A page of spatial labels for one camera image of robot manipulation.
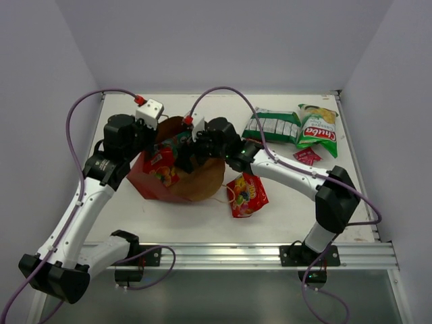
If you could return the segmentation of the teal candy bag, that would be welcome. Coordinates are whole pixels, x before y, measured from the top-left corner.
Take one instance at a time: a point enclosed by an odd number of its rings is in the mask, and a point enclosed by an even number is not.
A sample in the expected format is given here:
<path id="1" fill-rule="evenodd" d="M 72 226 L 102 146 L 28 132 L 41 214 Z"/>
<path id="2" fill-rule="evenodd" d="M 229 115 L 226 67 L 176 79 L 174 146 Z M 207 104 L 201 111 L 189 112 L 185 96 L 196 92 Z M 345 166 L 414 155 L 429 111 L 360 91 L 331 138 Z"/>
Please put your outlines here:
<path id="1" fill-rule="evenodd" d="M 176 159 L 178 157 L 178 149 L 187 141 L 187 139 L 189 139 L 190 136 L 191 131 L 184 131 L 171 138 L 165 139 L 154 146 L 154 153 L 171 151 L 173 158 Z"/>

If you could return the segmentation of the red fruit candy bag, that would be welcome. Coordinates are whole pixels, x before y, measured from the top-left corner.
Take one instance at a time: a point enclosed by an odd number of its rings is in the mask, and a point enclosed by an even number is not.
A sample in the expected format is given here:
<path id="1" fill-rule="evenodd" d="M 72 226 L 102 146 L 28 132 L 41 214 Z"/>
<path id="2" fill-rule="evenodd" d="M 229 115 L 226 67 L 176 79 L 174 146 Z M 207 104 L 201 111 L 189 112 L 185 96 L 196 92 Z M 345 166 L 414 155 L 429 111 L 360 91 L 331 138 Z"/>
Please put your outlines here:
<path id="1" fill-rule="evenodd" d="M 227 197 L 233 218 L 247 218 L 269 203 L 260 177 L 240 174 L 227 185 Z"/>
<path id="2" fill-rule="evenodd" d="M 156 150 L 153 155 L 145 153 L 142 170 L 153 175 L 166 188 L 176 184 L 180 177 L 175 169 L 174 153 L 171 148 Z"/>

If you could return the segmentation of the red paper bag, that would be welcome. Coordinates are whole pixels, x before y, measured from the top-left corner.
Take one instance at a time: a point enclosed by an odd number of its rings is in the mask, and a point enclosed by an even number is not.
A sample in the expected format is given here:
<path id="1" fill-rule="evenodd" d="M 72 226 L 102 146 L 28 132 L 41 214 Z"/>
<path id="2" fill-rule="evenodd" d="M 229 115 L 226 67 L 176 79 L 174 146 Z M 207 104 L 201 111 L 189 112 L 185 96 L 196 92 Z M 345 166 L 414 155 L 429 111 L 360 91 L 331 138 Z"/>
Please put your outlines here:
<path id="1" fill-rule="evenodd" d="M 156 144 L 180 132 L 187 131 L 180 116 L 167 118 L 159 124 L 158 129 Z M 204 164 L 199 165 L 195 158 L 191 158 L 194 171 L 188 174 L 175 166 L 180 180 L 166 188 L 153 175 L 143 172 L 145 153 L 153 155 L 154 148 L 151 153 L 142 152 L 127 175 L 128 181 L 145 199 L 169 203 L 199 202 L 211 198 L 223 185 L 224 160 L 209 158 Z"/>

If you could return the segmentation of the green white snack pack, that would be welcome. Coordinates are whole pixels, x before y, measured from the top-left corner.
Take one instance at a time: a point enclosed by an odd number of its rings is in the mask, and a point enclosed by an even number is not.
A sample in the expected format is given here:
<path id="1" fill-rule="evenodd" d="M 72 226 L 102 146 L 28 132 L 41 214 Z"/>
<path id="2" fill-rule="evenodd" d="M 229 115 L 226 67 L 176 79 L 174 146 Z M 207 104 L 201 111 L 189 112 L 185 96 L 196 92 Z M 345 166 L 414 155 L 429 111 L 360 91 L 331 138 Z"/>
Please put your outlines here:
<path id="1" fill-rule="evenodd" d="M 265 140 L 267 142 L 278 142 L 295 144 L 301 123 L 298 114 L 294 111 L 274 111 L 257 107 L 255 109 L 259 122 L 262 126 Z M 261 140 L 258 122 L 252 115 L 246 124 L 243 138 Z"/>

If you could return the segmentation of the small red candy packet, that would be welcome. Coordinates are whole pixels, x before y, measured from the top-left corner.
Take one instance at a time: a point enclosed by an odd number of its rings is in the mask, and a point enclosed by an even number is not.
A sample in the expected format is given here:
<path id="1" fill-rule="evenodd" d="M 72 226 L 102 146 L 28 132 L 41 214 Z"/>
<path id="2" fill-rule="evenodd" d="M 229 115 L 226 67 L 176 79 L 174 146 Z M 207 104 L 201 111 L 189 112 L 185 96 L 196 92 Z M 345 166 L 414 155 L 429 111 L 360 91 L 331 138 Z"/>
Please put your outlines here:
<path id="1" fill-rule="evenodd" d="M 308 166 L 313 166 L 314 163 L 320 162 L 322 158 L 314 152 L 311 147 L 302 149 L 293 154 L 295 160 Z"/>

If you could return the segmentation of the green Chuba chips bag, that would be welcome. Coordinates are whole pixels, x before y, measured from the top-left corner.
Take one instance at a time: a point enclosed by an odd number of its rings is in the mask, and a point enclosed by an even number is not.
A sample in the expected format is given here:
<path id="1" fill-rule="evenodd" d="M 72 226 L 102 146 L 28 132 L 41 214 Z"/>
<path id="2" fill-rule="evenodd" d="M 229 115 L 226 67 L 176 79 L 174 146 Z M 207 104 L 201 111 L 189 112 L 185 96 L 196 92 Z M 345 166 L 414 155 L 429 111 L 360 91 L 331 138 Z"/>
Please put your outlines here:
<path id="1" fill-rule="evenodd" d="M 336 119 L 338 113 L 316 105 L 299 104 L 300 129 L 296 147 L 306 149 L 321 145 L 333 157 L 338 157 Z"/>

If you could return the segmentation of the small pink candy packet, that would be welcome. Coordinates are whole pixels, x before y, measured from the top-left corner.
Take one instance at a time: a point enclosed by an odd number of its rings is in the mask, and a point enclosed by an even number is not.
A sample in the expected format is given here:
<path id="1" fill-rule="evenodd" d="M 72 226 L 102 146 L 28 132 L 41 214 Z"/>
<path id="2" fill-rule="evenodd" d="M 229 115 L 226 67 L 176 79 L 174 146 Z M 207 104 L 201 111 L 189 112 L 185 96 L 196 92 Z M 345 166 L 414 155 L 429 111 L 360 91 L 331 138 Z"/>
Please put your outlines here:
<path id="1" fill-rule="evenodd" d="M 251 139 L 251 138 L 248 138 L 247 141 L 253 142 L 256 147 L 259 147 L 260 149 L 263 149 L 263 143 L 261 141 L 255 140 L 255 139 Z"/>

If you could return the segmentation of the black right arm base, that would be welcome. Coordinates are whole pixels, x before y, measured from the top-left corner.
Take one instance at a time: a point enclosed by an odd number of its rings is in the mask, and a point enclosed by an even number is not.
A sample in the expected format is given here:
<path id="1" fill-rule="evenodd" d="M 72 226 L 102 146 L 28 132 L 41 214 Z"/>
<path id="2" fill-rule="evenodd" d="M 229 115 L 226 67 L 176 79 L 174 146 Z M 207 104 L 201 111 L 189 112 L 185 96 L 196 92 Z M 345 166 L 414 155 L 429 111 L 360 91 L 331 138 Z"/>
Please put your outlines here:
<path id="1" fill-rule="evenodd" d="M 318 256 L 319 253 L 306 247 L 299 240 L 289 245 L 279 246 L 279 258 L 282 267 L 304 267 L 306 269 Z M 331 245 L 326 254 L 320 257 L 315 263 L 316 270 L 310 270 L 306 276 L 306 271 L 298 271 L 298 277 L 302 281 L 305 276 L 306 285 L 322 288 L 327 282 L 327 268 L 339 267 L 340 265 L 338 248 L 335 245 Z"/>

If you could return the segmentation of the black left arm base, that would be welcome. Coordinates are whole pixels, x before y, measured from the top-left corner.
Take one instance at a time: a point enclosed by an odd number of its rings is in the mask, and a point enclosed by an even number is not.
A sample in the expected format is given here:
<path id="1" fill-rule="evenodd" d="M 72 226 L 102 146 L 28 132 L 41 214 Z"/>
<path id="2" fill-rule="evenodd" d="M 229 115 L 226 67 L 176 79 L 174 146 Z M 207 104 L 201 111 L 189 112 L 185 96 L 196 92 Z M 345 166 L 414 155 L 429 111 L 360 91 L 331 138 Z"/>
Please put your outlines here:
<path id="1" fill-rule="evenodd" d="M 114 280 L 119 286 L 131 286 L 131 284 L 139 283 L 144 277 L 145 267 L 158 267 L 161 260 L 161 247 L 153 245 L 138 245 L 132 254 L 128 255 L 131 258 L 141 252 L 150 252 L 140 255 L 131 261 L 118 261 L 113 264 L 115 267 Z"/>

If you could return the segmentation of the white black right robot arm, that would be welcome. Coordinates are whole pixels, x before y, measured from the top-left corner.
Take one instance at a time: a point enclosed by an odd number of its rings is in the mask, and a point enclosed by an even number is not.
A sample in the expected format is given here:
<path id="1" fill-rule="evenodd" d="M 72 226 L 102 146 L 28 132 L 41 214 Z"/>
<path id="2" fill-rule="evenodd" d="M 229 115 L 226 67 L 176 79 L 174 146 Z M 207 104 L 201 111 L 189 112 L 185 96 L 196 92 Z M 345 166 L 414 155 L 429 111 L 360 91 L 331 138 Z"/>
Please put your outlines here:
<path id="1" fill-rule="evenodd" d="M 307 196 L 315 204 L 315 223 L 302 242 L 300 256 L 309 265 L 324 258 L 360 202 L 344 168 L 326 170 L 289 160 L 259 142 L 242 139 L 224 117 L 206 122 L 187 115 L 182 124 L 191 135 L 178 149 L 176 167 L 192 173 L 207 159 L 221 159 L 234 171 L 273 180 Z"/>

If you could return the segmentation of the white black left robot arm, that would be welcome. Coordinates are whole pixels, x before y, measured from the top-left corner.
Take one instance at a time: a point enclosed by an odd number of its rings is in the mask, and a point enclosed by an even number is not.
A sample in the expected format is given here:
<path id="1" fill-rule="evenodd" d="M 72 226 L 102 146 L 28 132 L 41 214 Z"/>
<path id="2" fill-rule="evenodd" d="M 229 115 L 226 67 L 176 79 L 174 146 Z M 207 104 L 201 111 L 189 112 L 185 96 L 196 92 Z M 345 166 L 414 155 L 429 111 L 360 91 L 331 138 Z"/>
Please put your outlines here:
<path id="1" fill-rule="evenodd" d="M 82 252 L 85 239 L 103 207 L 130 172 L 130 164 L 157 137 L 155 117 L 117 114 L 105 124 L 102 150 L 80 169 L 80 183 L 59 224 L 35 254 L 24 254 L 18 267 L 38 291 L 74 304 L 83 297 L 92 278 L 122 261 L 139 260 L 138 236 L 116 230 L 89 253 Z"/>

